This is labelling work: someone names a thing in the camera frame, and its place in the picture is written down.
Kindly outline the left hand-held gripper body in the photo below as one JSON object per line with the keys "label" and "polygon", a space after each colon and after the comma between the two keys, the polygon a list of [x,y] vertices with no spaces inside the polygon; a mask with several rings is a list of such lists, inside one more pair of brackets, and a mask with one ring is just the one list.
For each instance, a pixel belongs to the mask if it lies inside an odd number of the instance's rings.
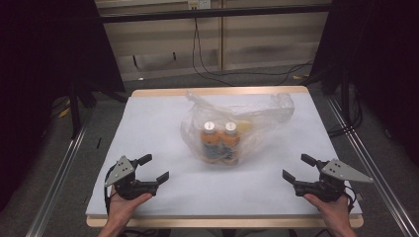
{"label": "left hand-held gripper body", "polygon": [[129,160],[124,155],[110,169],[105,180],[105,187],[113,186],[121,198],[131,200],[143,194],[156,195],[158,184],[153,182],[142,182],[135,177],[138,159]]}

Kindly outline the white table mat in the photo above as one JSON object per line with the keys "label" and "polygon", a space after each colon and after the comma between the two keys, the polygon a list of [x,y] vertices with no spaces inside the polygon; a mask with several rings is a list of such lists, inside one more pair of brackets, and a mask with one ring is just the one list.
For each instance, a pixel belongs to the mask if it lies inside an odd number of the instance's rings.
{"label": "white table mat", "polygon": [[285,123],[268,126],[240,144],[245,155],[235,165],[209,164],[181,136],[181,122],[193,103],[185,96],[131,97],[109,148],[86,212],[103,216],[105,175],[121,157],[152,159],[139,167],[141,181],[169,175],[155,197],[137,211],[141,217],[221,217],[313,214],[282,177],[290,172],[315,182],[318,171],[303,154],[326,161],[337,154],[307,93],[291,95],[294,112]]}

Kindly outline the white wall socket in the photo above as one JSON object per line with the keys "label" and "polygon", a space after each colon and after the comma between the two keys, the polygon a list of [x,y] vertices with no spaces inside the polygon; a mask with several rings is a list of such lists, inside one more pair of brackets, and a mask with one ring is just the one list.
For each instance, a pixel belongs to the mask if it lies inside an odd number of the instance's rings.
{"label": "white wall socket", "polygon": [[210,0],[188,0],[190,10],[206,10],[211,8]]}

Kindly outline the clear plastic bag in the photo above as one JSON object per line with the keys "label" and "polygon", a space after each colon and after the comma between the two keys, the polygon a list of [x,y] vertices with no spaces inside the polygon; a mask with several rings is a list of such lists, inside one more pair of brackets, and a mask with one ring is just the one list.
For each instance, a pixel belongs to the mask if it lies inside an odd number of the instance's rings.
{"label": "clear plastic bag", "polygon": [[[203,96],[188,92],[187,99],[193,106],[181,122],[181,135],[191,152],[204,162],[235,165],[256,149],[266,132],[287,124],[294,113],[294,103],[290,94],[262,95],[258,103],[221,105],[212,103]],[[201,131],[206,121],[212,121],[220,135],[224,126],[232,121],[237,124],[240,141],[237,145],[235,164],[223,161],[222,140],[219,143],[219,158],[212,162],[205,158],[201,142]]]}

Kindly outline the black curtain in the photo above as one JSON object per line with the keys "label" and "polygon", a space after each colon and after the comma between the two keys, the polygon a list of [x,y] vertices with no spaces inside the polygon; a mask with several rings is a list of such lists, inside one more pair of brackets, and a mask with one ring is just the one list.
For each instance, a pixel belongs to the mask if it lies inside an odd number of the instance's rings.
{"label": "black curtain", "polygon": [[0,0],[0,211],[39,153],[52,103],[125,89],[95,0]]}
{"label": "black curtain", "polygon": [[347,75],[419,167],[419,0],[331,0],[313,74]]}

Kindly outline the wooden table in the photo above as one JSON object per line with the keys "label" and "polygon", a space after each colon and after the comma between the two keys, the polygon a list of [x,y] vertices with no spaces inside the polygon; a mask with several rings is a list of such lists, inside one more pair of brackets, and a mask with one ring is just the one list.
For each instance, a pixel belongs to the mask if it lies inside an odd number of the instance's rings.
{"label": "wooden table", "polygon": [[[220,103],[225,106],[258,103],[262,101],[262,95],[309,94],[303,86],[196,88],[193,92],[212,103]],[[187,93],[185,89],[136,90],[131,97],[186,97]],[[309,228],[321,227],[324,222],[316,209],[313,214],[244,217],[141,217],[135,213],[129,224],[132,227],[144,228]]]}

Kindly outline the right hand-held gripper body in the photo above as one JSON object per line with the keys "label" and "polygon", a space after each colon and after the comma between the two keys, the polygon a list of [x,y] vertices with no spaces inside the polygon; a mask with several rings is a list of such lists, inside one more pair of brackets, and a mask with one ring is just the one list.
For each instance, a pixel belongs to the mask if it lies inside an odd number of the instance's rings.
{"label": "right hand-held gripper body", "polygon": [[304,182],[295,180],[293,188],[298,197],[312,194],[322,201],[336,201],[346,189],[345,182],[372,183],[373,178],[338,159],[331,161],[317,160],[314,166],[319,171],[319,180]]}

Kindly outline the black horizontal bar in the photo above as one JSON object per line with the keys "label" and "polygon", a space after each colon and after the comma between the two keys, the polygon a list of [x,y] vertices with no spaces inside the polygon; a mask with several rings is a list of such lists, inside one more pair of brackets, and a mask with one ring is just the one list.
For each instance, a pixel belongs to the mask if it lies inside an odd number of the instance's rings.
{"label": "black horizontal bar", "polygon": [[128,23],[146,21],[184,20],[218,17],[240,17],[276,14],[303,14],[329,12],[333,9],[331,4],[314,5],[290,5],[276,7],[252,7],[252,8],[226,8],[209,10],[185,10],[172,12],[155,12],[141,14],[113,14],[98,18],[101,23]]}

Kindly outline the person's left hand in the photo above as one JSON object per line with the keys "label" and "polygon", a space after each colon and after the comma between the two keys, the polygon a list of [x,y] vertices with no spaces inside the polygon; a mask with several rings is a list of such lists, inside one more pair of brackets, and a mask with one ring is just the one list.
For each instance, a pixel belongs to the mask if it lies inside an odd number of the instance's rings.
{"label": "person's left hand", "polygon": [[135,199],[126,200],[114,193],[111,196],[107,225],[117,228],[126,227],[135,210],[152,198],[152,194],[143,194]]}

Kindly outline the black metal stand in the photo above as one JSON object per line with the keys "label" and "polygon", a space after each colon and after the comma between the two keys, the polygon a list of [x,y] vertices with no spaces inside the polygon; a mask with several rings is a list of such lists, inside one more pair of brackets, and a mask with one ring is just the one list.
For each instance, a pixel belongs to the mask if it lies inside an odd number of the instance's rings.
{"label": "black metal stand", "polygon": [[351,123],[349,112],[349,77],[347,68],[342,63],[334,63],[311,73],[306,79],[300,82],[301,86],[308,86],[319,82],[324,95],[332,95],[340,89],[341,115],[347,124]]}
{"label": "black metal stand", "polygon": [[68,97],[70,102],[70,111],[72,119],[72,139],[81,132],[82,123],[79,113],[79,103],[86,108],[94,108],[97,104],[93,92],[100,92],[120,103],[126,103],[127,97],[111,91],[109,88],[101,86],[92,81],[72,81],[68,88]]}

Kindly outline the orange drink bottle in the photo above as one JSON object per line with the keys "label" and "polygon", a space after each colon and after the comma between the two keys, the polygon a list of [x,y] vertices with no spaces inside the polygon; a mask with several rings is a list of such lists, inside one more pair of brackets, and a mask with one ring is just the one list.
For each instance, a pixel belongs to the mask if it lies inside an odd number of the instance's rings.
{"label": "orange drink bottle", "polygon": [[215,124],[212,121],[206,121],[200,134],[203,145],[203,153],[206,159],[214,162],[219,158],[220,138]]}
{"label": "orange drink bottle", "polygon": [[236,152],[240,136],[235,122],[228,122],[220,135],[222,140],[223,161],[226,164],[235,164],[237,162]]}

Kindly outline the aluminium floor rail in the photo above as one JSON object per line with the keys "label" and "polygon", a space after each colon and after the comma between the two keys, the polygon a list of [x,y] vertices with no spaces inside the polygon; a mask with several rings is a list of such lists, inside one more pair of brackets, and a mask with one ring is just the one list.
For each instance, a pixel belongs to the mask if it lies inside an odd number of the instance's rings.
{"label": "aluminium floor rail", "polygon": [[379,193],[379,196],[385,203],[403,236],[419,237],[419,229],[415,226],[408,214],[408,211],[405,209],[380,172],[377,164],[358,133],[353,128],[349,127],[349,123],[344,118],[342,108],[338,102],[333,97],[328,97],[327,102],[335,118],[338,120],[339,125],[345,129],[345,136],[350,141],[367,173],[373,178],[374,185]]}
{"label": "aluminium floor rail", "polygon": [[42,237],[45,228],[49,222],[52,212],[56,206],[63,184],[68,176],[72,163],[77,155],[79,147],[83,141],[86,132],[87,122],[84,122],[77,131],[74,138],[71,139],[69,147],[64,155],[61,165],[53,179],[53,182],[39,208],[35,219],[33,220],[26,237]]}

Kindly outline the person's right hand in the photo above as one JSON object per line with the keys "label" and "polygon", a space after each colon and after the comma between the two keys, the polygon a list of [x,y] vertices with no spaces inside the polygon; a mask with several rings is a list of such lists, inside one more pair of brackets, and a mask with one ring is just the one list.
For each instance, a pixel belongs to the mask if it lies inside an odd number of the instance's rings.
{"label": "person's right hand", "polygon": [[340,196],[336,201],[330,202],[322,201],[312,194],[303,197],[319,210],[328,228],[338,230],[350,226],[346,196]]}

